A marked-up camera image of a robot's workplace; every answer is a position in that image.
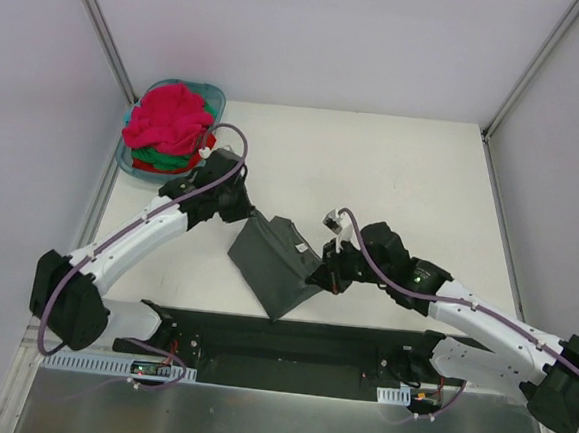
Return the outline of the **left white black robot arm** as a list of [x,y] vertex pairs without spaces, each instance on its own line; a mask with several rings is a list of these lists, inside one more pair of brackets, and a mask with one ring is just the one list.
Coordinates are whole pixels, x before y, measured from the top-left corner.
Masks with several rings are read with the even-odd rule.
[[52,331],[72,351],[99,338],[118,350],[165,352],[174,322],[149,300],[110,300],[109,289],[132,266],[160,245],[220,217],[242,221],[255,211],[245,186],[244,160],[227,149],[212,152],[191,175],[174,178],[123,228],[67,255],[46,252],[37,262],[30,311],[40,318],[40,333]]

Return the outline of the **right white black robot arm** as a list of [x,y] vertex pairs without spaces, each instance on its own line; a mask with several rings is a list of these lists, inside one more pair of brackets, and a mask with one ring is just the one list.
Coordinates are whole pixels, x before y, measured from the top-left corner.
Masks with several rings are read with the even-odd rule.
[[440,266],[409,254],[384,222],[359,227],[348,209],[323,219],[334,238],[307,283],[342,294],[373,284],[400,307],[476,341],[428,332],[409,353],[414,379],[458,379],[499,392],[526,407],[554,433],[579,432],[579,336],[561,338],[490,307]]

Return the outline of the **grey t-shirt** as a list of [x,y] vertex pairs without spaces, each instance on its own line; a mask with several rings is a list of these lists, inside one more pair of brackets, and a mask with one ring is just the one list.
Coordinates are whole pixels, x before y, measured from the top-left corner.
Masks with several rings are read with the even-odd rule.
[[321,259],[289,218],[256,211],[227,255],[273,322],[322,292],[306,282]]

